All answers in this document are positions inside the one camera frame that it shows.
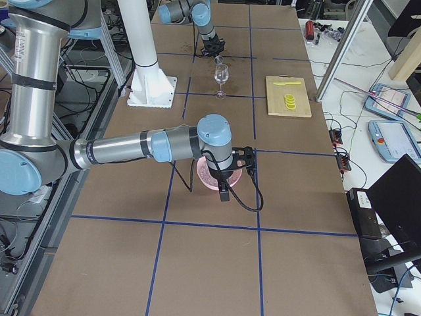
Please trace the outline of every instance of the wooden cutting board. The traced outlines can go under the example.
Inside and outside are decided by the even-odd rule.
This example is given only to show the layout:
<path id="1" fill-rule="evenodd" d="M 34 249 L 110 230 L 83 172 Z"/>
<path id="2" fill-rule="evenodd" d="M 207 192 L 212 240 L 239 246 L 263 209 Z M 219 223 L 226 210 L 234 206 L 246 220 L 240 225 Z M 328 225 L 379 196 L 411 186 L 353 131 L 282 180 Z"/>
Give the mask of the wooden cutting board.
<path id="1" fill-rule="evenodd" d="M 274 82 L 301 82 L 299 85 L 277 86 Z M 296 108 L 290 110 L 285 106 L 284 95 L 292 94 Z M 266 76 L 266 96 L 268 114 L 281 117 L 311 117 L 309 97 L 303 78 Z"/>

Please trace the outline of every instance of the table surface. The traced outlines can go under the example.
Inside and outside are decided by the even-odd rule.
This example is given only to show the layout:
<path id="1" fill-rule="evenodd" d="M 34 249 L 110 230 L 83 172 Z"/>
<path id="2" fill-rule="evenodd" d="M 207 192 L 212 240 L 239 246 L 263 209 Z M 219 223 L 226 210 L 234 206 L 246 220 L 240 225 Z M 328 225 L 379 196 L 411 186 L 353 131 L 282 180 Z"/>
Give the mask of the table surface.
<path id="1" fill-rule="evenodd" d="M 307 20 L 300 19 L 301 30 L 304 32 L 305 22 Z M 318 21 L 322 24 L 332 24 L 334 28 L 344 27 L 346 28 L 346 21 L 331 21 L 331 20 L 320 20 Z M 321 77 L 326 69 L 327 65 L 324 65 L 320 62 L 328 63 L 332 59 L 334 51 L 337 47 L 337 43 L 328 38 L 322 38 L 319 45 L 307 44 L 307 53 L 309 54 L 309 59 L 312 63 L 313 73 L 316 75 L 314 79 L 316 80 L 316 85 L 319 86 L 321 83 Z M 382 63 L 384 61 L 390 60 L 390 55 L 387 52 L 387 49 L 384 47 L 381 39 L 376 33 L 373 25 L 369 22 L 363 22 L 360 30 L 355 36 L 354 42 L 351 44 L 349 52 L 346 54 L 343 63 L 353 64 L 353 65 L 364 65 L 370 66 Z M 379 73 L 384 69 L 388 62 L 378 65 L 371 66 L 369 68 L 364 68 L 363 66 L 350 66 L 350 65 L 341 65 L 339 68 L 336 77 L 342 79 L 354 86 L 358 86 L 361 89 L 368 91 L 375 81 Z M 403 88 L 407 89 L 408 86 L 405 82 L 396 82 L 392 81 L 388 75 L 388 70 L 393 66 L 393 61 L 386 67 L 386 71 L 382 75 L 380 82 L 387 84 L 393 88 Z M 339 121 L 344 126 L 350 126 L 351 128 L 345 128 L 343 130 L 343 147 L 350 151 L 351 159 L 360 165 L 365 173 L 367 174 L 367 182 L 365 188 L 369 188 L 381 175 L 387 171 L 392 164 L 384 162 L 378 152 L 374 149 L 372 145 L 371 137 L 368 133 L 368 122 L 371 120 L 383 118 L 366 111 L 363 109 L 363 104 L 366 97 L 362 97 L 356 93 L 345 93 L 343 94 L 342 99 L 342 113 L 340 115 L 340 106 L 339 102 L 341 95 L 344 91 L 351 91 L 347 86 L 340 84 L 339 82 L 333 81 L 333 84 L 329 88 L 326 97 L 322 100 L 323 110 L 325 111 L 326 119 L 335 119 Z M 420 105 L 417 100 L 415 100 L 412 95 L 409 103 L 409 109 L 420 112 Z M 414 120 L 408 115 L 404 117 L 410 120 L 416 126 L 420 126 L 417 120 Z M 354 122 L 358 122 L 357 128 L 354 129 L 355 125 L 349 119 Z M 331 121 L 326 121 L 328 128 L 330 127 Z M 337 124 L 332 124 L 333 128 L 337 128 Z M 421 132 L 412 126 L 410 129 L 417 141 L 421 140 Z M 355 165 L 351 165 L 353 170 L 344 176 L 343 187 L 345 190 L 349 190 L 353 187 L 361 187 L 364 184 L 365 176 L 362 171 L 359 170 Z M 392 245 L 396 244 L 396 241 L 390 236 L 388 240 Z M 412 270 L 412 273 L 421 277 L 418 271 Z M 402 290 L 399 293 L 399 297 L 402 298 L 405 302 L 397 304 L 394 308 L 394 315 L 403 315 L 406 313 L 421 314 L 421 282 L 415 280 L 413 283 L 414 288 L 410 290 Z M 389 315 L 391 298 L 395 295 L 395 289 L 387 291 L 383 294 L 378 294 L 373 291 L 374 299 L 379 313 L 386 313 Z"/>
<path id="2" fill-rule="evenodd" d="M 193 56 L 192 26 L 155 17 L 160 66 L 178 77 L 173 106 L 123 97 L 106 137 L 220 113 L 233 144 L 256 149 L 263 211 L 221 203 L 197 175 L 189 194 L 168 164 L 94 167 L 32 315 L 376 315 L 322 105 L 311 101 L 312 118 L 266 112 L 265 76 L 300 76 L 316 93 L 295 10 L 212 9 L 228 97 L 214 97 L 213 60 Z M 190 161 L 176 165 L 188 174 Z M 245 175 L 234 189 L 256 205 Z"/>

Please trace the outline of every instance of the computer monitor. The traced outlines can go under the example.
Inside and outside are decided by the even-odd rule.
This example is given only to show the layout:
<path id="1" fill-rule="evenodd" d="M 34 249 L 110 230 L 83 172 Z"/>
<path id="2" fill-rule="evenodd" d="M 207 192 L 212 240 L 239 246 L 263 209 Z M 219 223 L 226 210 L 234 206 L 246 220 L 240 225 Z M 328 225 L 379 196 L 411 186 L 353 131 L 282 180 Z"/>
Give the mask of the computer monitor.
<path id="1" fill-rule="evenodd" d="M 380 271 L 412 261 L 421 272 L 421 168 L 408 155 L 402 156 L 368 189 L 367 196 L 404 250 L 371 267 Z"/>

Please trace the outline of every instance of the pink plate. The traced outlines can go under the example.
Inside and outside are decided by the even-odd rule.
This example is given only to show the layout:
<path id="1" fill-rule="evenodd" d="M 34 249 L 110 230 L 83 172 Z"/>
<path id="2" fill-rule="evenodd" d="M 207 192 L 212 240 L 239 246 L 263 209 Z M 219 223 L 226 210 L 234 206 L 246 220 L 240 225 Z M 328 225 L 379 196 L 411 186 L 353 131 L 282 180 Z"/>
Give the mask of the pink plate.
<path id="1" fill-rule="evenodd" d="M 202 157 L 197 161 L 196 166 L 197 175 L 199 176 L 200 181 L 210 188 L 211 190 L 218 191 L 218 181 L 211 176 L 209 173 L 208 165 L 206 164 L 206 158 Z M 243 169 L 237 169 L 234 173 L 229 177 L 228 183 L 230 186 L 234 186 L 241 177 L 241 173 Z"/>

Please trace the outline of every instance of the wooden block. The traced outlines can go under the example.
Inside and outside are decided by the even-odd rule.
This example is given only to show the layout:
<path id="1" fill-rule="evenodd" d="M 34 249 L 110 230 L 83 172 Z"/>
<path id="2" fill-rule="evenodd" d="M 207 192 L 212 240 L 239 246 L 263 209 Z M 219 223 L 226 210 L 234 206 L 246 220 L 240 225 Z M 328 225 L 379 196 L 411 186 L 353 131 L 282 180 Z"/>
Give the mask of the wooden block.
<path id="1" fill-rule="evenodd" d="M 389 71 L 390 78 L 405 81 L 421 64 L 421 30 L 415 33 L 405 50 Z"/>
<path id="2" fill-rule="evenodd" d="M 277 86 L 278 82 L 301 82 L 299 85 L 286 84 Z M 295 98 L 296 108 L 290 110 L 285 106 L 284 96 L 291 94 Z M 281 117 L 311 117 L 309 97 L 305 89 L 303 78 L 294 77 L 266 77 L 266 95 L 268 100 L 268 114 Z"/>

